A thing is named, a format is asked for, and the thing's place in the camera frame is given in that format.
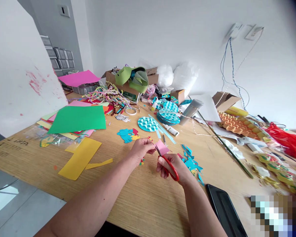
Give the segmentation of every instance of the yellow paper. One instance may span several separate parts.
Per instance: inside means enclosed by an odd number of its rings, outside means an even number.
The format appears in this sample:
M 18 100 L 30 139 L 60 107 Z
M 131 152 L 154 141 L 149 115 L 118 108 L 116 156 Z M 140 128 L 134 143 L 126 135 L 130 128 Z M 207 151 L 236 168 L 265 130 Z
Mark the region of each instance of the yellow paper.
M 106 160 L 102 163 L 95 163 L 95 164 L 87 164 L 86 165 L 86 170 L 88 169 L 92 169 L 92 168 L 95 168 L 95 167 L 99 167 L 99 166 L 102 166 L 102 165 L 107 165 L 109 163 L 112 163 L 113 162 L 113 158 L 109 159 L 109 160 Z
M 132 138 L 133 141 L 135 141 L 135 140 L 139 139 L 140 136 L 135 136 L 135 135 L 133 135 L 133 136 L 131 136 L 131 138 Z
M 84 138 L 58 174 L 68 179 L 77 180 L 101 144 L 91 138 Z
M 50 129 L 50 127 L 52 126 L 51 124 L 46 123 L 46 122 L 44 122 L 44 121 L 42 121 L 42 120 L 40 120 L 40 121 L 38 121 L 38 122 L 36 122 L 36 123 L 39 124 L 39 125 L 41 125 L 41 126 L 43 126 L 43 127 L 45 127 L 45 128 L 47 128 L 47 129 Z M 68 137 L 68 138 L 70 138 L 70 139 L 72 139 L 72 140 L 75 140 L 75 139 L 77 138 L 77 136 L 72 135 L 72 134 L 70 134 L 70 133 L 60 133 L 60 135 L 63 135 L 63 136 L 65 136 L 65 137 Z
M 80 143 L 77 142 L 73 142 L 71 143 L 66 149 L 65 151 L 71 152 L 71 153 L 75 153 L 75 150 L 77 149 L 77 147 L 80 145 Z

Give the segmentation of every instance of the light switch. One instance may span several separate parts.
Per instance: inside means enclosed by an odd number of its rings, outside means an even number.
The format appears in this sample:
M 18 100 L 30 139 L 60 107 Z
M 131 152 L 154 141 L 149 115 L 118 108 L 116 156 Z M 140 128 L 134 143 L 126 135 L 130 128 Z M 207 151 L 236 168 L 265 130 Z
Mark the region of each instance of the light switch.
M 69 15 L 69 8 L 66 5 L 58 5 L 60 15 L 70 17 Z

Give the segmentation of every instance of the gray floor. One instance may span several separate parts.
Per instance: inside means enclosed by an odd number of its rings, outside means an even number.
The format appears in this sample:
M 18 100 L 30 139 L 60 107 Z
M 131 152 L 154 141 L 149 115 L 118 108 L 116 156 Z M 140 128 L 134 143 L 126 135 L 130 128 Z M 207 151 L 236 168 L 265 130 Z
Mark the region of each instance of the gray floor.
M 0 171 L 0 188 L 14 177 Z M 0 237 L 32 237 L 65 204 L 21 180 L 0 191 Z

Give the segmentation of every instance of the wall socket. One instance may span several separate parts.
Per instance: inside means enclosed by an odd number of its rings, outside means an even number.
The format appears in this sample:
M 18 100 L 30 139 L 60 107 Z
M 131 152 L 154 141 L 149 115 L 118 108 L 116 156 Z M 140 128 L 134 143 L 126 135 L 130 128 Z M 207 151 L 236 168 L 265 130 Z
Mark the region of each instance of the wall socket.
M 232 39 L 235 39 L 237 38 L 239 32 L 242 30 L 242 24 L 240 23 L 235 23 L 233 24 L 233 26 L 230 28 L 230 30 L 228 31 L 227 35 L 226 35 L 226 38 L 232 38 Z
M 254 27 L 252 27 L 250 32 L 245 36 L 245 39 L 251 40 L 251 41 L 256 40 L 259 37 L 259 35 L 261 34 L 260 31 L 262 31 L 263 29 L 264 29 L 263 26 L 255 25 Z
M 66 6 L 66 5 L 58 5 L 58 10 L 59 10 L 60 15 L 70 17 L 68 6 Z

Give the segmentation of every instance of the hand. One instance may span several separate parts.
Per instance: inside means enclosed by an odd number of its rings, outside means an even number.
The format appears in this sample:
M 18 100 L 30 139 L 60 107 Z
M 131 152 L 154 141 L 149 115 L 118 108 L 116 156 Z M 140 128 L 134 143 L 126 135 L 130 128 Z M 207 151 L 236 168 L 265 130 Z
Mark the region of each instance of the hand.
M 136 166 L 140 164 L 141 159 L 148 153 L 153 154 L 155 146 L 148 138 L 137 139 L 128 153 L 127 158 L 132 160 Z
M 183 163 L 183 161 L 177 154 L 164 154 L 164 156 L 171 162 L 171 164 L 177 171 L 180 179 L 180 185 L 185 186 L 190 182 L 196 181 L 191 171 L 187 168 L 187 166 Z M 164 168 L 166 168 L 173 176 L 175 176 L 175 173 L 173 172 L 172 168 L 170 168 L 165 159 L 159 156 L 156 171 L 161 172 L 160 176 L 166 179 L 168 175 L 164 171 Z

